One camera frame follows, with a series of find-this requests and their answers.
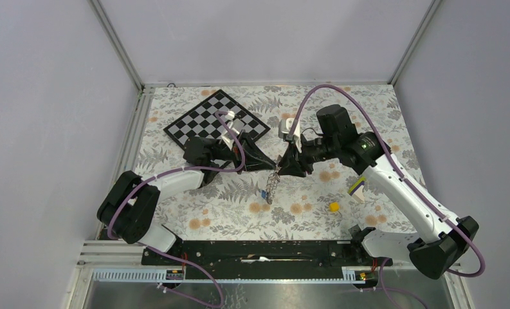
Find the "gray floor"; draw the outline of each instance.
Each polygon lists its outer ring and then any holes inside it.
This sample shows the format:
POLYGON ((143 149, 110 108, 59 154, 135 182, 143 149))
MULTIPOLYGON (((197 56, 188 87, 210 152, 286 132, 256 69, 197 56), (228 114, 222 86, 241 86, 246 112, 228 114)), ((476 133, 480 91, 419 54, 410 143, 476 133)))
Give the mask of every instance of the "gray floor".
MULTIPOLYGON (((444 279, 432 280, 416 270, 385 272, 386 286, 402 288, 415 293, 429 308, 453 308, 450 293, 444 279)), ((326 284, 224 284, 226 298, 223 308, 394 308, 383 292, 343 293, 352 285, 326 284)), ((177 289, 195 295, 204 301, 218 303, 218 293, 213 284, 182 284, 177 289)), ((404 309, 423 308, 415 299, 392 293, 404 309)), ((94 282, 88 309, 194 309, 205 308, 191 300, 156 289, 149 283, 94 282)))

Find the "white wall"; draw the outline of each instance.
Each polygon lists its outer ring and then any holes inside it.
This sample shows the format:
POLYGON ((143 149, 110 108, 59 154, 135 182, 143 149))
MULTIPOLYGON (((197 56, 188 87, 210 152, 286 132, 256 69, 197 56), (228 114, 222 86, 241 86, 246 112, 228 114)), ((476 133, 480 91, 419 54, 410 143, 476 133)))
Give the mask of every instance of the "white wall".
POLYGON ((145 82, 386 81, 431 0, 103 0, 145 82))
POLYGON ((87 1, 0 1, 0 308, 61 304, 135 95, 87 1))
POLYGON ((396 91, 428 188, 480 223, 476 308, 510 308, 510 0, 445 1, 396 91))

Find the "black and white checkered pattern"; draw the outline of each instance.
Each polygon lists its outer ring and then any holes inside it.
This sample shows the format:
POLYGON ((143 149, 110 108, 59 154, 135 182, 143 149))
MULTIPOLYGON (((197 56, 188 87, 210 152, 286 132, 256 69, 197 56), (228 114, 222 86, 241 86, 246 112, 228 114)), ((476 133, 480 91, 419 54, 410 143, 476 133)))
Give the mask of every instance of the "black and white checkered pattern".
POLYGON ((251 135, 254 141, 270 130, 255 115, 239 105, 223 90, 219 90, 167 126, 164 132, 182 149, 185 148, 188 138, 192 136, 219 138, 224 128, 214 115, 216 111, 233 111, 236 117, 243 121, 245 132, 251 135))

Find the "floral pattern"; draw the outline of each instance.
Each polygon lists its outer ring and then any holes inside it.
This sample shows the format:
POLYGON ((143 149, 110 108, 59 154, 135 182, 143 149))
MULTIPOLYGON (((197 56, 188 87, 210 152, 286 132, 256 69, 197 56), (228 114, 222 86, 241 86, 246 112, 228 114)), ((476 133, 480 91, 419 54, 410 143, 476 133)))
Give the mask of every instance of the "floral pattern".
MULTIPOLYGON (((393 87, 343 88, 366 109, 399 161, 423 184, 393 87)), ((279 121, 296 115, 300 101, 311 87, 233 86, 222 89, 272 128, 257 142, 264 153, 274 159, 283 154, 286 144, 277 135, 279 121)), ((217 90, 209 87, 155 90, 136 173, 148 177, 185 163, 183 151, 163 129, 217 90)), ((331 89, 321 89, 310 98, 300 118, 302 129, 313 127, 320 131, 315 113, 330 104, 344 106, 359 132, 370 130, 361 113, 331 89)), ((312 130, 307 130, 305 135, 315 137, 312 130)), ((272 205, 260 196, 269 173, 220 173, 202 189, 162 201, 154 219, 183 239, 349 239, 348 229, 355 224, 375 226, 387 232, 414 231, 406 217, 370 182, 365 186, 366 202, 361 205, 353 201, 347 189, 358 176, 337 160, 314 164, 314 173, 307 178, 282 177, 272 205), (339 211, 329 210, 332 202, 340 205, 339 211)))

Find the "orange flower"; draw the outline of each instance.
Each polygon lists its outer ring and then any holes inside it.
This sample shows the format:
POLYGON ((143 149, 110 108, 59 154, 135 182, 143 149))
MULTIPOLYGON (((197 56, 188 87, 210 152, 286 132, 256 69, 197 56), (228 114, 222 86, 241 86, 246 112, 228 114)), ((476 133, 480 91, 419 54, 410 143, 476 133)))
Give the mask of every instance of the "orange flower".
POLYGON ((367 223, 367 225, 370 225, 371 227, 374 227, 378 224, 378 220, 373 215, 368 215, 365 218, 365 222, 367 223))
POLYGON ((302 208, 299 203, 294 203, 291 205, 291 212, 293 214, 300 214, 302 212, 302 208))
POLYGON ((331 180, 331 174, 327 171, 322 171, 319 174, 319 179, 321 179, 322 182, 329 182, 331 180))
POLYGON ((188 227, 190 227, 191 230, 197 230, 200 228, 200 220, 198 219, 192 219, 190 222, 188 222, 188 227))
POLYGON ((256 214, 260 211, 260 204, 255 202, 249 205, 249 211, 256 214))

